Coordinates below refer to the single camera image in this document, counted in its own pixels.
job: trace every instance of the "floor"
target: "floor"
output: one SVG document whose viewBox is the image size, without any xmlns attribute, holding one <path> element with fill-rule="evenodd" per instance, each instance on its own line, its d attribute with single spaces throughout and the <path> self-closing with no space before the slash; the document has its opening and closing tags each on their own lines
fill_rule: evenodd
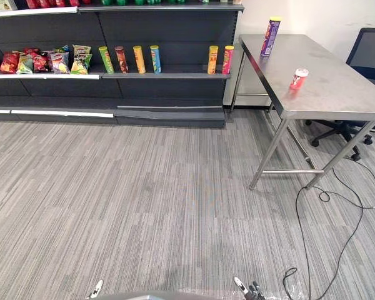
<svg viewBox="0 0 375 300">
<path fill-rule="evenodd" d="M 308 140 L 321 125 L 293 128 L 317 166 L 344 145 Z M 181 291 L 242 299 L 233 276 L 257 280 L 267 299 L 308 298 L 296 193 L 310 175 L 248 184 L 271 140 L 262 111 L 236 110 L 224 129 L 0 122 L 0 299 L 84 299 Z M 375 142 L 359 145 L 375 173 Z M 285 136 L 270 168 L 306 167 Z M 375 205 L 375 183 L 343 160 L 336 172 Z M 332 174 L 318 186 L 354 199 Z M 359 217 L 354 206 L 305 191 L 299 213 L 309 246 L 312 296 L 320 296 Z M 375 209 L 342 257 L 325 299 L 375 299 Z"/>
</svg>

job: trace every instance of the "chair backrest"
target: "chair backrest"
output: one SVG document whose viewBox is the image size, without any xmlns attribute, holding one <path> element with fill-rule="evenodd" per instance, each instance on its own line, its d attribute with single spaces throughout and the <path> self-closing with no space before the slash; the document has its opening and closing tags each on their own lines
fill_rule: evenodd
<svg viewBox="0 0 375 300">
<path fill-rule="evenodd" d="M 346 63 L 375 84 L 375 28 L 361 28 Z"/>
</svg>

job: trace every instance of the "stainless steel table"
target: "stainless steel table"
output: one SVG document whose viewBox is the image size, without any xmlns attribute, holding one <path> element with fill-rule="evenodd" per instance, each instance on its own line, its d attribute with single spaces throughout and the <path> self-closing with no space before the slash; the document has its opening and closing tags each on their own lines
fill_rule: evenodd
<svg viewBox="0 0 375 300">
<path fill-rule="evenodd" d="M 260 56 L 263 41 L 262 34 L 239 37 L 244 52 L 231 105 L 232 112 L 247 57 L 282 120 L 250 189 L 254 189 L 262 174 L 299 173 L 316 174 L 307 184 L 311 188 L 375 126 L 375 85 L 305 35 L 278 34 L 269 57 Z M 293 91 L 289 89 L 289 84 L 297 68 L 309 70 L 309 76 L 299 91 Z M 367 123 L 323 169 L 265 170 L 289 123 L 295 119 L 359 120 Z"/>
</svg>

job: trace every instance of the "black cable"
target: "black cable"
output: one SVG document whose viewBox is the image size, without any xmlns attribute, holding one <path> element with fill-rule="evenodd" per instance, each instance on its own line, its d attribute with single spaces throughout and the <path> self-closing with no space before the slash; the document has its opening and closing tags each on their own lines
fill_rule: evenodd
<svg viewBox="0 0 375 300">
<path fill-rule="evenodd" d="M 360 166 L 364 167 L 365 169 L 367 169 L 371 175 L 373 176 L 374 180 L 375 180 L 375 175 L 374 173 L 368 168 L 366 167 L 365 165 L 361 164 L 360 162 L 357 162 L 357 161 L 353 161 L 355 162 L 356 164 L 359 164 Z M 353 238 L 353 236 L 355 235 L 355 233 L 357 232 L 358 230 L 358 227 L 361 223 L 361 220 L 363 219 L 363 215 L 364 215 L 364 210 L 365 209 L 374 209 L 375 206 L 373 207 L 364 207 L 363 206 L 363 202 L 361 201 L 361 198 L 360 196 L 355 192 L 355 190 L 353 188 L 351 188 L 350 186 L 348 186 L 341 178 L 339 178 L 339 176 L 336 174 L 334 168 L 332 169 L 333 171 L 333 174 L 334 176 L 336 177 L 336 179 L 341 183 L 343 184 L 344 186 L 346 186 L 350 191 L 353 192 L 353 194 L 356 196 L 358 202 L 359 202 L 359 205 L 352 202 L 350 199 L 348 199 L 347 197 L 339 194 L 338 192 L 333 192 L 333 191 L 325 191 L 323 190 L 322 188 L 320 187 L 317 187 L 317 186 L 314 186 L 314 188 L 320 190 L 321 192 L 318 194 L 318 198 L 319 200 L 321 200 L 322 202 L 324 203 L 327 203 L 331 200 L 331 194 L 333 195 L 337 195 L 339 197 L 342 197 L 344 200 L 346 200 L 347 202 L 349 202 L 350 204 L 352 204 L 353 206 L 356 206 L 357 208 L 360 209 L 360 217 L 358 219 L 358 222 L 356 224 L 356 227 L 354 228 L 353 232 L 351 233 L 350 237 L 347 239 L 346 243 L 344 244 L 343 248 L 342 248 L 342 251 L 340 252 L 339 254 L 339 258 L 337 260 L 337 266 L 336 266 L 336 270 L 334 272 L 334 275 L 333 275 L 333 278 L 331 279 L 331 281 L 329 282 L 327 288 L 325 289 L 325 291 L 318 297 L 316 298 L 316 300 L 320 300 L 322 299 L 326 293 L 329 291 L 329 288 L 332 286 L 332 283 L 335 281 L 336 279 L 336 276 L 338 275 L 338 272 L 339 272 L 339 267 L 340 267 L 340 262 L 341 262 L 341 258 L 342 258 L 342 255 L 344 253 L 344 250 L 346 249 L 347 245 L 349 244 L 350 240 Z M 308 293 L 309 293 L 309 300 L 311 300 L 311 276 L 310 276 L 310 265 L 309 265 L 309 261 L 308 261 L 308 252 L 307 252 L 307 246 L 306 246 L 306 239 L 304 238 L 304 232 L 303 232 L 303 227 L 302 227 L 302 224 L 301 224 L 301 220 L 300 220 L 300 215 L 299 215 L 299 211 L 298 211 L 298 202 L 299 202 L 299 197 L 300 197 L 300 194 L 301 192 L 303 191 L 303 189 L 306 189 L 306 187 L 302 187 L 299 192 L 297 193 L 297 196 L 296 196 L 296 216 L 297 216 L 297 220 L 299 221 L 299 226 L 300 226 L 300 232 L 301 232 L 301 238 L 302 238 L 302 243 L 303 243 L 303 246 L 304 246 L 304 253 L 306 254 L 306 264 L 307 264 L 307 274 L 308 274 Z M 286 279 L 290 276 L 292 276 L 294 273 L 296 273 L 298 271 L 298 269 L 296 267 L 291 267 L 290 269 L 288 269 L 284 276 L 283 276 L 283 279 L 282 279 L 282 284 L 283 284 L 283 287 L 284 287 L 284 290 L 285 290 L 285 293 L 286 295 L 288 296 L 288 298 L 290 300 L 294 300 L 292 298 L 292 296 L 290 295 L 288 289 L 286 288 Z"/>
</svg>

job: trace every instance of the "white wall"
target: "white wall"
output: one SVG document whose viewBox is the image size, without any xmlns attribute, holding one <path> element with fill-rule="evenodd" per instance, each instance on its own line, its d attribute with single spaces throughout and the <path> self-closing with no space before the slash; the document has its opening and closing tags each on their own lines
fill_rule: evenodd
<svg viewBox="0 0 375 300">
<path fill-rule="evenodd" d="M 239 34 L 265 34 L 270 16 L 281 16 L 279 33 L 307 34 L 345 61 L 360 28 L 375 27 L 375 0 L 243 0 L 239 13 Z M 241 48 L 235 44 L 232 79 L 224 104 L 230 104 L 239 69 Z M 265 93 L 254 71 L 245 65 L 239 93 Z M 266 97 L 238 97 L 236 105 L 268 105 Z"/>
</svg>

